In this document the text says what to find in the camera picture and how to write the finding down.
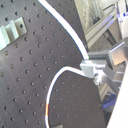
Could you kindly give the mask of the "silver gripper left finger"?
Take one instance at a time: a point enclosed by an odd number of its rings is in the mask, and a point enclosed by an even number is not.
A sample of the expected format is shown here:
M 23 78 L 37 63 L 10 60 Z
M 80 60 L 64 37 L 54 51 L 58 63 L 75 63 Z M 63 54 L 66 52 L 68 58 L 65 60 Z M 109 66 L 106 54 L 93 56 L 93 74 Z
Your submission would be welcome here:
M 109 68 L 106 60 L 83 60 L 80 68 L 85 76 L 92 78 L 96 85 L 106 83 L 107 79 L 112 79 L 114 72 Z

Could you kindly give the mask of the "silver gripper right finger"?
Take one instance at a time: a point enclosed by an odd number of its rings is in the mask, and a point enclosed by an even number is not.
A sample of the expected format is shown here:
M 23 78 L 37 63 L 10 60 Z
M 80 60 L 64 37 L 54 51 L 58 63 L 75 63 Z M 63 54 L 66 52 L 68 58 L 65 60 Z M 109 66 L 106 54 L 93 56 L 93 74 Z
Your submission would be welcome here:
M 128 42 L 115 44 L 110 50 L 89 52 L 91 59 L 106 60 L 109 67 L 114 67 L 128 59 Z

